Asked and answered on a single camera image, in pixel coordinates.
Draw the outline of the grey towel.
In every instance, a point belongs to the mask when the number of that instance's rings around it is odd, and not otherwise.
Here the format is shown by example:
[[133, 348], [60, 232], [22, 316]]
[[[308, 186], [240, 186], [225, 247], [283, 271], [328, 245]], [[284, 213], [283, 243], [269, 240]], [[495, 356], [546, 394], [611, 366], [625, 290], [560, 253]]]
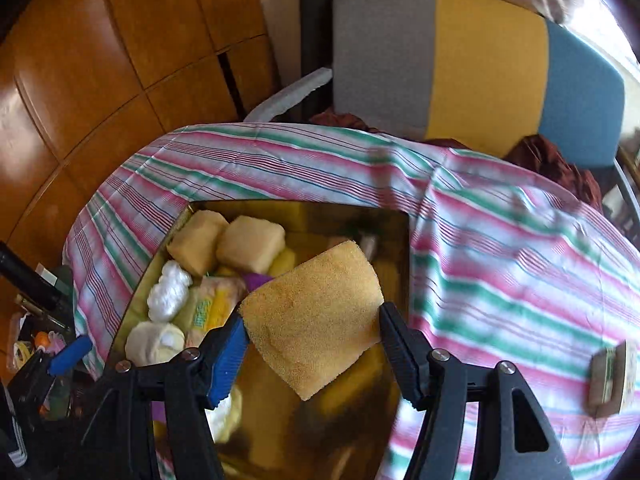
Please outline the grey towel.
[[166, 363], [184, 349], [185, 341], [186, 336], [174, 324], [141, 322], [127, 337], [126, 358], [137, 367]]

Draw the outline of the green small carton box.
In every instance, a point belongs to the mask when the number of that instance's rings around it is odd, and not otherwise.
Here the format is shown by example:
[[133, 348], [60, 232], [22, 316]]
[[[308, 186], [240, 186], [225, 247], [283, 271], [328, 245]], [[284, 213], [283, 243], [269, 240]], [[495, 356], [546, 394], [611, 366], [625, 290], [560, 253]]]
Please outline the green small carton box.
[[637, 377], [637, 346], [624, 340], [597, 352], [590, 362], [588, 412], [607, 418], [626, 411], [634, 400]]

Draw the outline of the white plastic bag bundle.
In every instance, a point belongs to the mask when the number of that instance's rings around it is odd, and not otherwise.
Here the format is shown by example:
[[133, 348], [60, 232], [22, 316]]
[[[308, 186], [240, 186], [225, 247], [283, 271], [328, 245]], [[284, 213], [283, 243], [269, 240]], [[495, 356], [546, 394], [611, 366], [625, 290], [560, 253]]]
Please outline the white plastic bag bundle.
[[186, 304], [192, 283], [191, 275], [177, 261], [167, 261], [146, 300], [149, 319], [154, 323], [171, 321]]

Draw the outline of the pink snack packet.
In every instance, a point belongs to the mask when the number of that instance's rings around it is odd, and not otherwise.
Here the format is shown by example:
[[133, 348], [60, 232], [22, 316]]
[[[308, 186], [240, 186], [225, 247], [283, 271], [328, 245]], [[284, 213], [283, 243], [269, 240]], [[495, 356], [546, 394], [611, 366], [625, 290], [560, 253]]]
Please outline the pink snack packet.
[[224, 326], [245, 295], [245, 283], [237, 276], [206, 276], [192, 286], [186, 303], [171, 321], [186, 336], [184, 346], [198, 347], [210, 330]]

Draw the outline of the gold metal tin box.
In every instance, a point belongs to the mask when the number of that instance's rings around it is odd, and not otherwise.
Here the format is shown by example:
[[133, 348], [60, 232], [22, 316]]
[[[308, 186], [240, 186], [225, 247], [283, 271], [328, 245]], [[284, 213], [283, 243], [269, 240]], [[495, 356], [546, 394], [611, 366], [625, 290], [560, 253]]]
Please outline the gold metal tin box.
[[[409, 305], [409, 217], [402, 211], [292, 200], [188, 203], [166, 234], [171, 240], [195, 211], [241, 214], [279, 223], [288, 256], [303, 263], [330, 246], [367, 237], [386, 299], [402, 314]], [[381, 346], [307, 401], [247, 348], [232, 389], [240, 418], [217, 452], [229, 479], [372, 479], [384, 457], [399, 389]]]

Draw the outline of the yellow sponge block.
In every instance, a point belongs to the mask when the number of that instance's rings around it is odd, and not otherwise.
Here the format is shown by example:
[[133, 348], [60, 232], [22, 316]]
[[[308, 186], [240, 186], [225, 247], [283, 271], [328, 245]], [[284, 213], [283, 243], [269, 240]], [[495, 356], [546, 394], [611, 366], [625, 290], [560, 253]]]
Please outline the yellow sponge block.
[[265, 219], [239, 216], [222, 233], [216, 257], [234, 270], [266, 274], [284, 246], [283, 226]]
[[216, 247], [228, 225], [219, 212], [198, 210], [171, 239], [168, 254], [194, 278], [202, 278], [217, 265]]
[[240, 304], [264, 361], [307, 401], [381, 340], [374, 267], [346, 240], [251, 292]]

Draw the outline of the purple plastic packet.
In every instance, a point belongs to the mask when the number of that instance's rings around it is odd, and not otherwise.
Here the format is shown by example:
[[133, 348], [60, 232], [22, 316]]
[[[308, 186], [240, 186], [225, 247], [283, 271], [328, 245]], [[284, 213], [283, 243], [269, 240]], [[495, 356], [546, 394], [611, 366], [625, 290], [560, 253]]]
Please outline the purple plastic packet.
[[269, 283], [272, 280], [272, 277], [267, 274], [247, 273], [242, 276], [242, 280], [247, 292], [250, 294], [259, 287], [262, 287], [262, 285]]

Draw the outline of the dark red cloth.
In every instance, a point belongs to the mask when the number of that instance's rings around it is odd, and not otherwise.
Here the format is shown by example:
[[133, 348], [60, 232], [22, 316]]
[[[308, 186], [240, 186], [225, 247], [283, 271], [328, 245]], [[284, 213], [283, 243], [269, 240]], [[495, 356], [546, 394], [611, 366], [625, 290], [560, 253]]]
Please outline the dark red cloth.
[[[383, 133], [383, 130], [368, 126], [353, 114], [336, 114], [332, 108], [312, 116], [309, 122], [318, 126], [343, 127], [375, 134]], [[599, 212], [603, 212], [600, 185], [592, 172], [570, 164], [561, 155], [558, 147], [544, 136], [540, 134], [524, 136], [502, 159], [512, 165], [533, 171], [534, 174], [562, 186], [578, 200]]]

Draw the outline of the wooden wardrobe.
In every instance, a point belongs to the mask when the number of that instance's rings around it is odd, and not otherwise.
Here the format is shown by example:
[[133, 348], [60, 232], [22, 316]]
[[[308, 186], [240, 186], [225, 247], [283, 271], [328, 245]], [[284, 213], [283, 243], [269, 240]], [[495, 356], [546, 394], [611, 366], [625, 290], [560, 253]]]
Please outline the wooden wardrobe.
[[262, 191], [180, 128], [234, 122], [276, 92], [259, 0], [30, 0], [1, 43], [1, 237], [74, 271], [101, 367], [188, 200]]

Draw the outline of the grey yellow blue chair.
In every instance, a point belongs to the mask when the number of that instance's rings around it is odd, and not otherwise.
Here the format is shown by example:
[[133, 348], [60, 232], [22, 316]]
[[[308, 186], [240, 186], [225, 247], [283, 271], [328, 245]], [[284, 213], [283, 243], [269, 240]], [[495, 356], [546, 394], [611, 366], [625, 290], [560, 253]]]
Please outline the grey yellow blue chair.
[[330, 105], [416, 141], [456, 140], [496, 157], [542, 136], [615, 185], [639, 237], [638, 188], [618, 158], [625, 88], [582, 40], [500, 0], [332, 0], [332, 58], [250, 112], [269, 122], [330, 87]]

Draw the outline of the black rolled mat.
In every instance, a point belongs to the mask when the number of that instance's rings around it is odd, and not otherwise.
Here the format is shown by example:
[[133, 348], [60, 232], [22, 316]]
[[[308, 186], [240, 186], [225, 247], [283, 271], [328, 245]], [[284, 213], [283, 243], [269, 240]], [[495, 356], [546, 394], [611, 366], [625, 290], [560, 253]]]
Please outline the black rolled mat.
[[300, 76], [333, 62], [333, 0], [299, 0]]

